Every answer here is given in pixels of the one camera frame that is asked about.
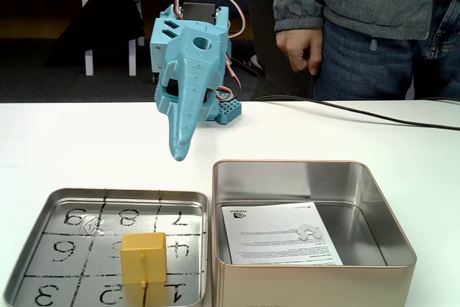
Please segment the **person's hand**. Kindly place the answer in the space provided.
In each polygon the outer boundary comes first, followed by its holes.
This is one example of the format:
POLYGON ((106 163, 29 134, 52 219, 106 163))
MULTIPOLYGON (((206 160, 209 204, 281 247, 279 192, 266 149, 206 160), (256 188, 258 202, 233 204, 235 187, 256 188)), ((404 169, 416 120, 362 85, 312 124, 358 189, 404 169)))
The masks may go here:
POLYGON ((287 56, 294 72, 316 75, 322 62, 323 30, 293 29, 276 34, 277 47, 287 56))

